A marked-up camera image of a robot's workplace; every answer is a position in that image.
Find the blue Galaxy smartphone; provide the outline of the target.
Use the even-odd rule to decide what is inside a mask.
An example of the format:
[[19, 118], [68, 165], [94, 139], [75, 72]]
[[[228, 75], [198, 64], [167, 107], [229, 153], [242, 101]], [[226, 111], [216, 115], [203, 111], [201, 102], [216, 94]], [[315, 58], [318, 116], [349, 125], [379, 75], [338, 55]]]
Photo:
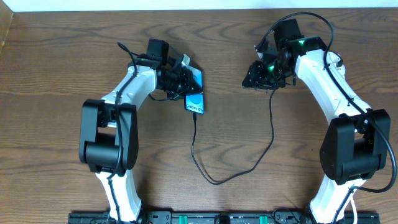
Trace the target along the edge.
[[[191, 66], [187, 67], [193, 73], [193, 79], [200, 86], [203, 87], [202, 72], [199, 69], [193, 68]], [[194, 95], [185, 96], [185, 109], [197, 114], [204, 114], [205, 103], [203, 92]]]

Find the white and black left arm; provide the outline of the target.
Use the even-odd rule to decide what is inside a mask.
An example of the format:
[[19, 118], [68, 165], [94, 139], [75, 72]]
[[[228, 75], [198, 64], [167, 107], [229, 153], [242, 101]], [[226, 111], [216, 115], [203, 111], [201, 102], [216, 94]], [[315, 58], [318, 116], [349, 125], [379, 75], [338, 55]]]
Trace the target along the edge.
[[162, 90], [166, 101], [184, 100], [194, 115], [205, 112], [201, 70], [188, 55], [164, 40], [149, 39], [147, 51], [128, 53], [126, 75], [117, 87], [99, 100], [87, 99], [81, 110], [79, 158], [103, 184], [113, 223], [142, 223], [142, 200], [133, 176], [139, 138], [137, 112], [152, 92]]

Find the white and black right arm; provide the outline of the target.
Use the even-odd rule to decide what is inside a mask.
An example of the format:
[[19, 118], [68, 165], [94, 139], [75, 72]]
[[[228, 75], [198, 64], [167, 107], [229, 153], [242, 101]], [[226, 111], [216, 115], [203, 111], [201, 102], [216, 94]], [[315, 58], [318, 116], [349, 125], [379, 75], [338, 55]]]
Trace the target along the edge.
[[275, 47], [262, 39], [255, 47], [258, 60], [248, 69], [244, 88], [277, 90], [286, 80], [306, 84], [328, 122], [320, 148], [324, 172], [321, 186], [307, 205], [302, 223], [344, 223], [353, 195], [387, 161], [396, 162], [384, 109], [374, 110], [348, 85], [341, 56], [319, 37], [305, 37], [297, 21], [287, 16], [271, 28]]

